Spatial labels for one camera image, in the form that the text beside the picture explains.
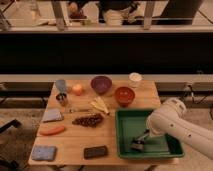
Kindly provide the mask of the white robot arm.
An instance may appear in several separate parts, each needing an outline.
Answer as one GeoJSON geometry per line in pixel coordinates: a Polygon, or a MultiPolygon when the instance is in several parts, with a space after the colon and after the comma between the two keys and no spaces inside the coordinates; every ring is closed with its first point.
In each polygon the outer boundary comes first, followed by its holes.
{"type": "Polygon", "coordinates": [[[146,120],[149,135],[169,134],[213,160],[213,131],[184,120],[185,113],[186,106],[178,98],[165,100],[146,120]]]}

